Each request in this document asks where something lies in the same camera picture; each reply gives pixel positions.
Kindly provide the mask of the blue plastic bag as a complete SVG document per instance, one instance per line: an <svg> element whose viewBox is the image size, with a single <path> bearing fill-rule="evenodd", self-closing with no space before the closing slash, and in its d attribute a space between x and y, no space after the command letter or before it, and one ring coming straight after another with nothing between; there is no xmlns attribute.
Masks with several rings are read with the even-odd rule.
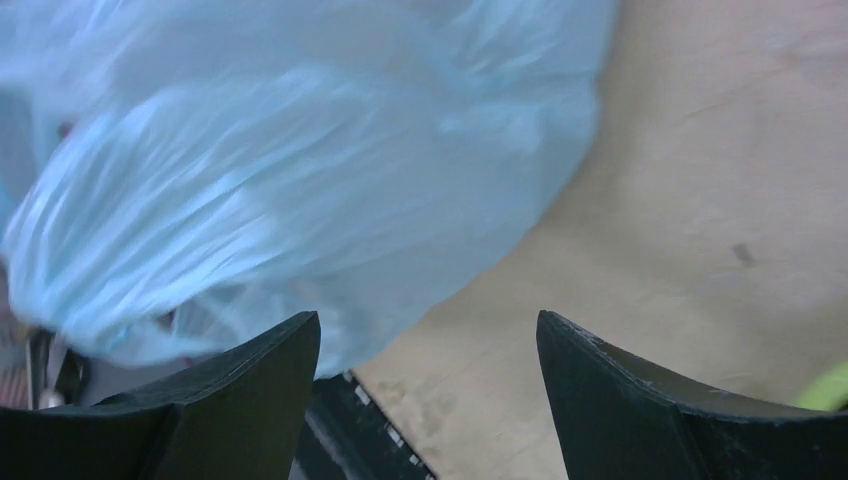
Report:
<svg viewBox="0 0 848 480"><path fill-rule="evenodd" d="M595 135L615 1L5 1L19 321L126 367L321 314L317 377L508 255Z"/></svg>

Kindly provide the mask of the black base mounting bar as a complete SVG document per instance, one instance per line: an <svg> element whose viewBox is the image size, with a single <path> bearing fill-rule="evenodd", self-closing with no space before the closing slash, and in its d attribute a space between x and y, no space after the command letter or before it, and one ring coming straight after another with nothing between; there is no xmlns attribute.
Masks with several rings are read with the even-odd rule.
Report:
<svg viewBox="0 0 848 480"><path fill-rule="evenodd" d="M351 371L313 383L289 477L437 479Z"/></svg>

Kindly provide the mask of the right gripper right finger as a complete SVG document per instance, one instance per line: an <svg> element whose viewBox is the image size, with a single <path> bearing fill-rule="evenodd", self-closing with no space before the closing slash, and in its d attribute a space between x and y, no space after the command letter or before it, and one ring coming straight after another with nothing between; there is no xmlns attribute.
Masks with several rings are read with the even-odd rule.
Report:
<svg viewBox="0 0 848 480"><path fill-rule="evenodd" d="M536 344L572 479L843 479L847 416L700 383L552 311Z"/></svg>

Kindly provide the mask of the green plastic bowl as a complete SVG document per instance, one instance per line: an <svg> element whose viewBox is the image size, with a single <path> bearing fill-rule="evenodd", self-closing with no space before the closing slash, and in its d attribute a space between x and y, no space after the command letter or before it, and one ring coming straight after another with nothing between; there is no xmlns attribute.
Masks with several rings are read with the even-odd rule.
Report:
<svg viewBox="0 0 848 480"><path fill-rule="evenodd" d="M793 406L817 411L846 411L847 363L840 363L818 376L801 392Z"/></svg>

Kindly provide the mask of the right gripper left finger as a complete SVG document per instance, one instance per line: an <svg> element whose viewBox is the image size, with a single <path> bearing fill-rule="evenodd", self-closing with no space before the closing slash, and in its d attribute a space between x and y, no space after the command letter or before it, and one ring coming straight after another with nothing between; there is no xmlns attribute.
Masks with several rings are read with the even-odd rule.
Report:
<svg viewBox="0 0 848 480"><path fill-rule="evenodd" d="M309 403L319 318L92 406L1 413L5 479L285 479Z"/></svg>

